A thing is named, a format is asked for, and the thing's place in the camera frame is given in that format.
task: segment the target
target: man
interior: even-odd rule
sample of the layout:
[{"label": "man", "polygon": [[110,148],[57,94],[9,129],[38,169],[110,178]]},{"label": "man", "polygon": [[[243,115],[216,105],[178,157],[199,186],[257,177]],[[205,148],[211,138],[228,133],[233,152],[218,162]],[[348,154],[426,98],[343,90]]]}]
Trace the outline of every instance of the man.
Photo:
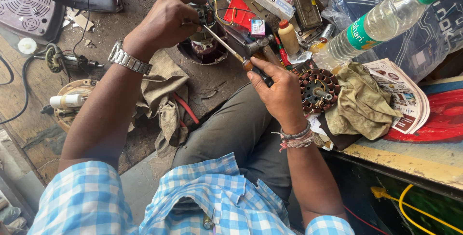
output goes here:
[{"label": "man", "polygon": [[[156,1],[125,37],[123,52],[149,62],[158,49],[200,31],[189,2],[205,4]],[[139,227],[117,169],[143,75],[111,66],[73,122],[60,173],[46,188],[29,234],[293,234],[285,208],[291,181],[307,234],[353,234],[336,183],[312,142],[297,77],[268,62],[252,63],[275,84],[268,88],[248,72],[253,88],[238,90],[191,133]],[[282,131],[283,141],[270,131]],[[280,153],[281,142],[286,149]],[[207,217],[210,229],[203,224]]]}]

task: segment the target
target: black cable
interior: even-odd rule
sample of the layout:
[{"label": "black cable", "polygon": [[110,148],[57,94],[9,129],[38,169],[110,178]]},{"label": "black cable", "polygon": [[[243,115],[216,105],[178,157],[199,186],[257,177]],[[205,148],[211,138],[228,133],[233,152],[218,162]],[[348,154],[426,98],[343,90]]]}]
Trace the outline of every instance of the black cable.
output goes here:
[{"label": "black cable", "polygon": [[87,25],[89,24],[89,20],[90,20],[90,0],[87,1],[87,13],[89,14],[89,17],[87,18],[87,22],[85,23],[85,28],[84,28],[84,32],[82,33],[82,37],[80,39],[80,41],[78,41],[75,45],[74,45],[74,48],[72,49],[72,52],[74,53],[75,55],[75,48],[79,45],[79,43],[84,39],[84,35],[85,35],[85,30],[87,29]]},{"label": "black cable", "polygon": [[[37,55],[44,54],[48,50],[48,48],[49,48],[49,45],[47,45],[47,47],[43,51],[38,52]],[[26,80],[26,69],[27,69],[27,65],[33,60],[34,60],[34,55],[27,58],[26,62],[24,62],[23,69],[21,71],[21,74],[22,74],[22,77],[23,77],[24,93],[25,93],[24,94],[25,98],[24,98],[24,107],[23,107],[23,109],[21,109],[21,111],[17,115],[15,115],[14,117],[12,117],[10,119],[7,119],[7,120],[5,120],[3,122],[0,122],[0,125],[8,123],[11,120],[17,119],[21,114],[24,113],[24,111],[26,111],[27,103],[29,103],[29,93],[27,92],[28,85],[27,85],[27,80]]]},{"label": "black cable", "polygon": [[219,9],[217,9],[217,11],[220,11],[220,10],[233,10],[233,9],[235,9],[235,10],[240,10],[240,11],[244,11],[244,12],[248,12],[248,13],[253,13],[253,14],[256,15],[261,21],[263,21],[263,19],[261,19],[261,18],[259,17],[259,15],[257,15],[257,13],[255,13],[255,12],[253,12],[253,11],[250,11],[250,10],[239,9],[239,8],[219,8]]},{"label": "black cable", "polygon": [[3,64],[5,65],[5,67],[7,68],[8,72],[10,72],[10,80],[8,82],[5,82],[5,83],[0,83],[0,86],[1,85],[8,85],[10,84],[11,82],[13,82],[14,80],[14,74],[13,74],[13,71],[11,70],[11,67],[8,65],[8,63],[3,59],[2,56],[0,56],[0,60],[3,62]]}]

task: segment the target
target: wristwatch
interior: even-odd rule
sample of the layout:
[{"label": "wristwatch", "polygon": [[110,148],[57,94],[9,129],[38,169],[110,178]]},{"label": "wristwatch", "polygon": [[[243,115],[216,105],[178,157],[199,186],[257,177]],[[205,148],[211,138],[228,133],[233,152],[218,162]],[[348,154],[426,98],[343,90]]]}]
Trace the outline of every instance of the wristwatch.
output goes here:
[{"label": "wristwatch", "polygon": [[108,62],[117,63],[125,66],[133,71],[149,75],[153,65],[142,62],[127,52],[122,50],[122,40],[117,40],[114,44],[111,54],[109,54]]}]

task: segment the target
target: hand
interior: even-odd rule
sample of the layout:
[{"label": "hand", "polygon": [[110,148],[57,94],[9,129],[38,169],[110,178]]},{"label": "hand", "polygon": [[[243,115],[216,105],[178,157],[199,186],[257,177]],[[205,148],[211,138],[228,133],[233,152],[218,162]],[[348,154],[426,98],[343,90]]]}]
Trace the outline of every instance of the hand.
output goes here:
[{"label": "hand", "polygon": [[145,19],[124,39],[122,49],[149,62],[160,48],[170,48],[200,31],[198,13],[187,4],[206,0],[157,0]]},{"label": "hand", "polygon": [[274,84],[269,88],[257,73],[250,71],[247,74],[269,113],[280,122],[285,134],[302,132],[307,127],[307,120],[302,112],[298,77],[270,62],[254,57],[251,62],[273,79]]}]

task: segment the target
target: bracelet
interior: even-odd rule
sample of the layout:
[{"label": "bracelet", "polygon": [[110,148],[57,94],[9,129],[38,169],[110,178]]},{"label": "bracelet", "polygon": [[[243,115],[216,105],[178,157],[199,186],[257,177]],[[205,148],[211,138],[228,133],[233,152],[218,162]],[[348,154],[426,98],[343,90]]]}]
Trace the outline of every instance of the bracelet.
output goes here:
[{"label": "bracelet", "polygon": [[314,137],[312,131],[310,130],[309,122],[307,122],[307,127],[304,129],[304,131],[298,134],[285,134],[283,131],[273,133],[278,133],[281,136],[280,152],[281,150],[288,147],[308,147],[314,142]]},{"label": "bracelet", "polygon": [[296,139],[296,138],[299,138],[299,137],[303,137],[307,132],[309,132],[310,130],[310,122],[307,121],[307,126],[306,128],[298,133],[298,134],[285,134],[283,132],[283,128],[280,130],[280,134],[281,134],[281,139]]}]

